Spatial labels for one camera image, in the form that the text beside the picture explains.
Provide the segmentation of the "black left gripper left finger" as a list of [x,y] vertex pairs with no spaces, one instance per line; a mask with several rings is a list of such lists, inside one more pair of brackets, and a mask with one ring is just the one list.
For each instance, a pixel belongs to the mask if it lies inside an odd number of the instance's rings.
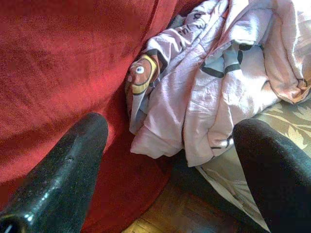
[[78,233],[94,193],[108,125],[98,113],[75,123],[26,176],[0,214],[3,233]]

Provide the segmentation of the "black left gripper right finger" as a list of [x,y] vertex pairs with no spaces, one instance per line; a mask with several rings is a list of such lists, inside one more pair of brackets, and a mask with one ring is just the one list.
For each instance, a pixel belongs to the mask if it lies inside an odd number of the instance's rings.
[[233,139],[253,199],[272,233],[311,231],[311,159],[267,123],[246,119]]

